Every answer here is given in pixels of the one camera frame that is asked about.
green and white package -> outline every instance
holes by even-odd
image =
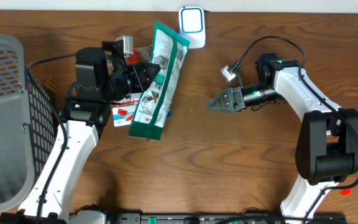
[[[155,22],[151,63],[159,63],[161,70],[150,88],[140,96],[129,130],[130,136],[161,138],[189,44],[190,41],[180,34]]]

wooden table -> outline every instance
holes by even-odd
[[[154,21],[178,29],[176,12],[0,11],[0,33],[16,36],[27,62],[69,54],[102,40],[131,35],[136,47],[152,43]],[[72,210],[97,203],[145,213],[277,211],[298,175],[295,146],[300,121],[289,105],[258,112],[208,111],[205,104],[230,85],[220,74],[249,44],[280,35],[308,54],[305,68],[330,99],[358,110],[358,15],[206,13],[206,45],[185,60],[161,141],[128,136],[111,119],[85,164]],[[279,40],[258,44],[241,68],[245,85],[256,83],[261,53],[300,58]],[[75,80],[74,59],[34,72],[58,108]],[[355,179],[348,178],[346,183]],[[319,211],[343,212],[358,223],[358,186],[342,197],[331,192]]]

green package edge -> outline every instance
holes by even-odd
[[[157,30],[161,30],[162,32],[166,33],[173,40],[173,47],[172,47],[172,52],[173,53],[171,54],[171,57],[170,57],[168,70],[167,70],[167,77],[166,77],[166,80],[164,82],[163,92],[161,94],[162,99],[164,99],[165,98],[165,93],[167,92],[167,87],[168,87],[169,81],[171,79],[173,64],[175,63],[175,57],[177,55],[177,48],[178,48],[177,47],[177,42],[182,44],[182,46],[188,48],[189,44],[190,44],[190,41],[187,40],[186,38],[182,37],[180,34],[177,34],[171,28],[169,28],[169,27],[163,25],[162,23],[156,21],[155,22],[155,27],[154,27],[153,50],[152,50],[151,58],[154,57],[153,54],[154,54],[155,36],[156,36]],[[135,137],[147,138],[147,139],[160,140],[163,128],[160,128],[160,127],[156,126],[155,122],[157,120],[157,116],[159,114],[159,111],[160,111],[160,108],[162,106],[162,103],[163,103],[163,100],[158,101],[157,106],[155,107],[155,110],[153,112],[152,119],[151,119],[149,124],[145,124],[145,123],[141,123],[141,122],[137,122],[137,121],[132,121],[131,127],[129,129],[129,135],[130,136],[135,136]],[[136,106],[134,116],[136,116],[136,111],[137,111],[137,109],[139,107],[139,104]]]

blue border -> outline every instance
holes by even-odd
[[[195,10],[195,9],[197,9],[197,10],[199,10],[199,12],[200,12],[200,17],[201,17],[201,29],[199,30],[199,31],[193,31],[193,32],[186,32],[184,29],[183,29],[183,27],[184,27],[184,25],[183,25],[183,11],[184,10]],[[201,12],[201,9],[199,9],[199,8],[184,8],[182,11],[181,11],[181,13],[180,13],[180,19],[181,19],[181,30],[185,33],[185,34],[192,34],[192,33],[197,33],[197,32],[201,32],[201,31],[203,31],[203,12]]]

gray plastic basket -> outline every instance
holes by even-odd
[[[0,35],[0,212],[25,199],[55,142],[50,108],[26,73],[21,43]]]

